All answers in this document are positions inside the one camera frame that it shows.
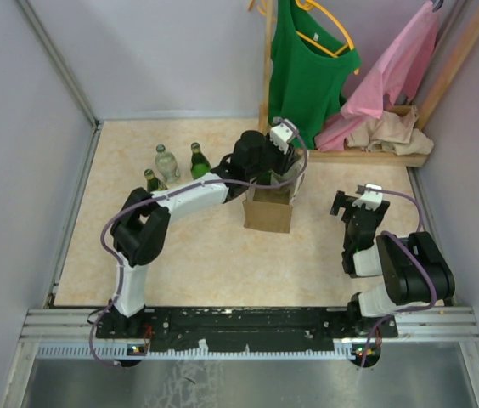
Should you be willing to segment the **green Perrier bottle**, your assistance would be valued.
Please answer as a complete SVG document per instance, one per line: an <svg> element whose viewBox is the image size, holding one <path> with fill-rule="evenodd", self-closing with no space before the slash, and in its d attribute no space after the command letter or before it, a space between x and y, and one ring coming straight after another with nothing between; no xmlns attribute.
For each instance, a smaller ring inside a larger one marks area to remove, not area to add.
<svg viewBox="0 0 479 408"><path fill-rule="evenodd" d="M190 162L190 173L193 180L199 179L211 171L211 164L201 152L200 144L194 142L190 146L192 151Z"/></svg>
<svg viewBox="0 0 479 408"><path fill-rule="evenodd" d="M272 186L272 171L266 171L256 177L256 185L258 189Z"/></svg>
<svg viewBox="0 0 479 408"><path fill-rule="evenodd" d="M154 192L154 191L163 191L167 190L167 186L163 181L161 181L156 175L155 172L147 168L144 170L144 177L146 180L146 191L148 193Z"/></svg>

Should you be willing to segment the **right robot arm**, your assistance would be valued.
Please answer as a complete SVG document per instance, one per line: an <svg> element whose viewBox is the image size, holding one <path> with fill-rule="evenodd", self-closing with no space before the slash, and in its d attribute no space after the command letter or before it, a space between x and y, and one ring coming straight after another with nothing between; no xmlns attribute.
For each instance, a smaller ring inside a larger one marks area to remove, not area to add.
<svg viewBox="0 0 479 408"><path fill-rule="evenodd" d="M416 200L375 184L360 186L355 196L339 190L330 209L343 211L345 225L341 265L352 278L380 277L382 282L352 296L347 305L347 326L355 335L374 336L384 321L403 311L424 311L437 302L450 301L455 279L431 234L417 230L405 237L378 233L390 202L384 195Z"/></svg>

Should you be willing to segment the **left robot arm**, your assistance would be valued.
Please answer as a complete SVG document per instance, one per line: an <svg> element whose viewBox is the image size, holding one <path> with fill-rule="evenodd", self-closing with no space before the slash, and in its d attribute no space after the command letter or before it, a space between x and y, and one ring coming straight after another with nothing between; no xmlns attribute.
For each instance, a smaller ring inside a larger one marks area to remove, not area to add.
<svg viewBox="0 0 479 408"><path fill-rule="evenodd" d="M209 207L233 201L248 189L258 189L256 179L265 173L284 175L308 155L296 154L297 128L283 122L267 134L249 130L241 134L232 153L195 181L156 192L133 190L122 210L103 228L111 236L103 249L117 262L116 290L110 308L117 315L114 326L126 337L143 330L144 285L149 265L164 247L168 228L181 218Z"/></svg>

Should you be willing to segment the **clear Chang soda bottle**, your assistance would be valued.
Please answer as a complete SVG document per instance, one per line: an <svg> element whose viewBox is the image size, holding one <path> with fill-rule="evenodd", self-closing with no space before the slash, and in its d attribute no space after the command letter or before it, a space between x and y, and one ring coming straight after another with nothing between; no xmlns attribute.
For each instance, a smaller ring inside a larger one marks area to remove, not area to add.
<svg viewBox="0 0 479 408"><path fill-rule="evenodd" d="M175 184L180 179L176 157L163 144L158 144L155 150L155 165L168 184Z"/></svg>
<svg viewBox="0 0 479 408"><path fill-rule="evenodd" d="M298 180L298 174L300 173L302 164L300 162L291 166L284 174L277 174L275 171L270 172L270 184L278 185L284 184L286 188L295 187Z"/></svg>

